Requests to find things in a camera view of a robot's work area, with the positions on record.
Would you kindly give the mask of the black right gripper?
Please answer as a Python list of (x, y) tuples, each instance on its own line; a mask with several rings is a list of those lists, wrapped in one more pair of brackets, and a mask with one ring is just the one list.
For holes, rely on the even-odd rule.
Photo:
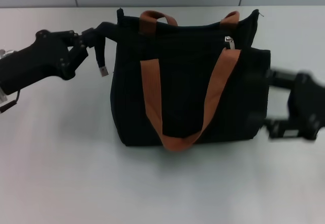
[(270, 139), (305, 138), (315, 140), (324, 127), (324, 86), (306, 73), (268, 69), (267, 86), (291, 89), (288, 99), (289, 118), (266, 118), (264, 126)]

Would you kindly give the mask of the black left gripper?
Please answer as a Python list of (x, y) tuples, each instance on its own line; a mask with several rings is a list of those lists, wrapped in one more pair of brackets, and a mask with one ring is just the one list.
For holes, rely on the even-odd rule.
[(80, 35), (73, 30), (37, 32), (30, 46), (1, 59), (2, 91), (10, 95), (50, 76), (74, 78), (76, 69), (88, 57), (87, 47), (94, 47), (97, 39), (94, 28)]

